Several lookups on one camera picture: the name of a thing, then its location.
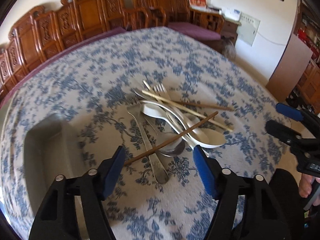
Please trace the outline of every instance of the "electrical cable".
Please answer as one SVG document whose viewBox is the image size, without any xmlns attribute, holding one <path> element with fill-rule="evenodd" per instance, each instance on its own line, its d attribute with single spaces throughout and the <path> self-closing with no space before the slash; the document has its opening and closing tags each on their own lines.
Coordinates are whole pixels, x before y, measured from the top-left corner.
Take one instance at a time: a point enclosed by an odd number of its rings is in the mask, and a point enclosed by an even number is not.
<svg viewBox="0 0 320 240">
<path fill-rule="evenodd" d="M 257 32 L 257 34 L 259 34 L 262 38 L 264 38 L 266 41 L 271 42 L 272 44 L 279 45 L 279 46 L 287 46 L 287 44 L 276 43 L 276 42 L 273 42 L 273 41 L 267 39 L 267 38 L 266 38 L 265 36 L 263 36 L 260 32 Z"/>
</svg>

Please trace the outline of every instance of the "red object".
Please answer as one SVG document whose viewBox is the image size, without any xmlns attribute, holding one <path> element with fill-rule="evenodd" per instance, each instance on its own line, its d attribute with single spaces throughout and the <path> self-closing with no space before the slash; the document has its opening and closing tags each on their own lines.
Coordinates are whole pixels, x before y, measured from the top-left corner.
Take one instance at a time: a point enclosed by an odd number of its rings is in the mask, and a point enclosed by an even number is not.
<svg viewBox="0 0 320 240">
<path fill-rule="evenodd" d="M 302 40 L 304 43 L 307 43 L 307 40 L 308 40 L 308 37 L 307 37 L 307 34 L 302 30 L 300 29 L 298 31 L 298 37 L 300 40 Z"/>
<path fill-rule="evenodd" d="M 189 0 L 190 6 L 206 7 L 206 0 Z"/>
</svg>

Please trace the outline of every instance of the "person's leg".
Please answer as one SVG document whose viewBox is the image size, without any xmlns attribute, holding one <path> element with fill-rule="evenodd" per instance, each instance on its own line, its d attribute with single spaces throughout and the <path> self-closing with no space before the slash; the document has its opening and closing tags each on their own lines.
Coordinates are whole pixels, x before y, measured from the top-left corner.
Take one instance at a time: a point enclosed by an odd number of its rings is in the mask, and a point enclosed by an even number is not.
<svg viewBox="0 0 320 240">
<path fill-rule="evenodd" d="M 276 169 L 269 186 L 287 219 L 292 240 L 300 240 L 304 231 L 304 211 L 297 182 L 290 172 Z"/>
</svg>

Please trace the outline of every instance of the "wooden chopstick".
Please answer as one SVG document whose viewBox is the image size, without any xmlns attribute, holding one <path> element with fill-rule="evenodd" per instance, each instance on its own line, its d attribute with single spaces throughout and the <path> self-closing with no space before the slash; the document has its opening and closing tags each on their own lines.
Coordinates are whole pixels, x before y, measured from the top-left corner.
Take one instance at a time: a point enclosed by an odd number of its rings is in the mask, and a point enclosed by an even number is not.
<svg viewBox="0 0 320 240">
<path fill-rule="evenodd" d="M 165 142 L 163 142 L 163 143 L 161 143 L 160 145 L 158 145 L 158 146 L 156 146 L 156 147 L 154 147 L 154 148 L 152 148 L 152 149 L 144 152 L 143 154 L 140 154 L 140 155 L 138 155 L 138 156 L 136 156 L 136 157 L 133 157 L 132 159 L 126 161 L 126 162 L 124 163 L 124 166 L 125 166 L 125 165 L 129 165 L 129 164 L 131 164 L 131 163 L 133 163 L 133 162 L 135 162 L 135 161 L 137 161 L 137 160 L 140 160 L 140 159 L 142 159 L 142 158 L 144 158 L 144 157 L 146 157 L 146 156 L 148 156 L 148 155 L 153 154 L 155 151 L 161 149 L 162 147 L 168 145 L 169 143 L 172 143 L 173 141 L 175 141 L 175 140 L 179 139 L 180 137 L 186 135 L 187 133 L 191 132 L 193 129 L 195 129 L 195 128 L 199 127 L 200 125 L 204 124 L 205 122 L 209 121 L 209 120 L 210 120 L 212 117 L 214 117 L 215 115 L 216 115 L 215 112 L 212 113 L 212 114 L 210 114 L 208 117 L 206 117 L 205 119 L 203 119 L 203 120 L 201 120 L 200 122 L 196 123 L 195 125 L 191 126 L 191 127 L 188 128 L 187 130 L 184 130 L 182 133 L 177 134 L 176 136 L 170 138 L 169 140 L 166 140 Z"/>
<path fill-rule="evenodd" d="M 199 114 L 199 113 L 197 113 L 196 111 L 193 111 L 193 110 L 191 110 L 191 109 L 189 109 L 189 108 L 187 108 L 187 107 L 185 107 L 185 106 L 182 106 L 182 105 L 180 105 L 180 104 L 178 104 L 178 103 L 175 103 L 175 102 L 173 102 L 173 101 L 171 101 L 171 100 L 168 100 L 168 99 L 166 99 L 166 98 L 163 98 L 163 97 L 160 97 L 160 96 L 158 96 L 158 95 L 155 95 L 154 93 L 151 93 L 151 92 L 148 92 L 148 91 L 145 91 L 145 90 L 142 90 L 142 93 L 144 93 L 145 95 L 151 96 L 151 97 L 153 97 L 153 98 L 155 98 L 155 99 L 159 99 L 159 100 L 161 100 L 161 101 L 163 101 L 163 102 L 166 102 L 166 103 L 168 103 L 168 104 L 170 104 L 170 105 L 172 105 L 172 106 L 175 106 L 176 108 L 179 108 L 179 109 L 181 109 L 181 110 L 184 110 L 184 111 L 186 111 L 186 112 L 188 112 L 188 113 L 190 113 L 190 114 L 193 114 L 193 115 L 195 115 L 195 116 L 198 116 L 198 117 L 200 117 L 200 118 L 202 118 L 202 119 L 206 118 L 206 116 L 203 115 L 203 114 Z M 229 127 L 227 127 L 227 126 L 225 126 L 225 125 L 223 125 L 223 124 L 221 124 L 221 123 L 219 123 L 219 122 L 217 122 L 217 121 L 215 121 L 215 120 L 210 119 L 210 120 L 208 120 L 208 122 L 213 123 L 213 124 L 215 124 L 215 125 L 223 128 L 223 129 L 225 129 L 225 130 L 227 130 L 227 131 L 233 132 L 233 130 L 232 130 L 231 128 L 229 128 Z"/>
<path fill-rule="evenodd" d="M 207 105 L 207 104 L 197 104 L 197 103 L 190 103 L 190 102 L 183 102 L 183 101 L 173 101 L 173 102 L 178 103 L 180 105 L 186 105 L 186 106 L 198 106 L 203 108 L 213 108 L 213 109 L 221 109 L 226 111 L 234 111 L 234 109 L 231 107 L 219 106 L 216 104 Z"/>
</svg>

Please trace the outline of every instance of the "tablecloth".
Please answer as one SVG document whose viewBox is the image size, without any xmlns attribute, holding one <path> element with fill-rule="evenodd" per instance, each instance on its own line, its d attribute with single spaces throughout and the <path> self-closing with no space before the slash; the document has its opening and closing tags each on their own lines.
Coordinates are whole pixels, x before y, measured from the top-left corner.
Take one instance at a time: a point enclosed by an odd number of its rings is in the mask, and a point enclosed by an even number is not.
<svg viewBox="0 0 320 240">
<path fill-rule="evenodd" d="M 142 29 L 102 39 L 57 59 L 26 81 L 15 94 L 1 138 L 1 186 L 13 228 L 27 239 L 34 214 L 24 178 L 23 143 L 28 130 L 54 111 L 78 132 L 87 168 L 110 158 L 119 145 L 126 158 L 145 151 L 140 132 L 126 111 L 127 94 L 163 83 L 175 100 L 218 103 L 216 120 L 234 127 L 227 143 L 208 150 L 222 167 L 238 175 L 262 174 L 271 179 L 285 145 L 266 134 L 275 119 L 290 121 L 275 111 L 275 99 L 247 73 L 209 47 L 165 27 Z M 212 109 L 196 108 L 209 114 Z M 158 136 L 170 128 L 154 120 Z M 157 136 L 146 126 L 150 141 Z M 203 239 L 216 201 L 205 193 L 192 151 L 160 157 L 170 180 L 158 184 L 147 158 L 123 168 L 112 195 L 104 203 L 117 239 Z M 239 197 L 235 223 L 241 219 Z"/>
</svg>

